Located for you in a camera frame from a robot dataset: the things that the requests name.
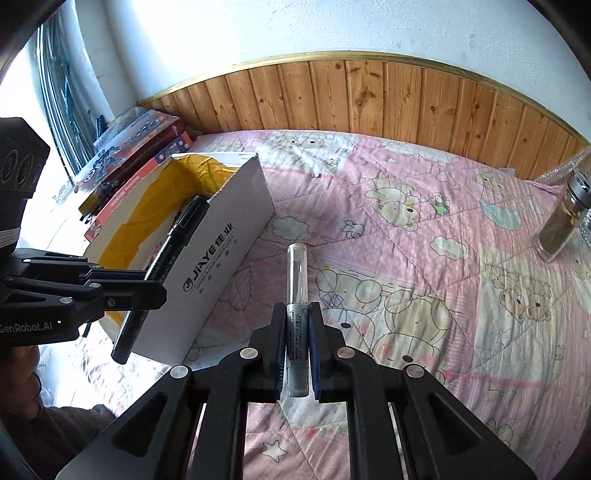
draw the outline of silver lid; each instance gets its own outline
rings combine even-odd
[[[573,196],[586,208],[591,208],[591,187],[589,180],[578,168],[569,175],[567,181],[569,190]]]

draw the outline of black marker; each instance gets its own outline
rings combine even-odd
[[[173,223],[167,239],[146,272],[145,280],[163,282],[166,279],[181,251],[187,246],[203,217],[205,217],[208,208],[209,203],[203,195],[193,197],[189,201]],[[125,316],[119,336],[111,352],[111,358],[118,364],[125,365],[127,363],[148,312],[149,310],[135,310],[128,312]]]

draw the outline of spice jar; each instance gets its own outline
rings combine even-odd
[[[591,208],[591,187],[587,177],[575,168],[566,180],[544,226],[534,235],[532,246],[545,262],[552,262]]]

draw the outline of star print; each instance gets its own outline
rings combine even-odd
[[[499,344],[499,349],[501,347],[507,348],[509,346],[509,343],[511,342],[512,337],[513,332],[510,328],[508,328],[507,330],[502,330],[499,328],[499,336],[496,339],[496,342]]]
[[[274,462],[279,463],[279,457],[287,455],[287,452],[279,446],[279,440],[275,440],[274,443],[262,443],[265,449],[261,452],[261,455],[271,457]]]

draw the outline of screw head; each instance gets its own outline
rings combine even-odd
[[[172,378],[184,378],[189,374],[189,369],[185,365],[177,365],[170,369],[170,376]]]
[[[411,378],[421,378],[425,374],[425,369],[421,365],[407,366],[407,375]]]
[[[350,346],[342,346],[336,351],[336,355],[339,358],[353,358],[355,356],[355,350]]]
[[[240,350],[240,356],[246,360],[252,360],[253,358],[256,358],[257,355],[258,350],[250,346],[247,346],[246,348]]]

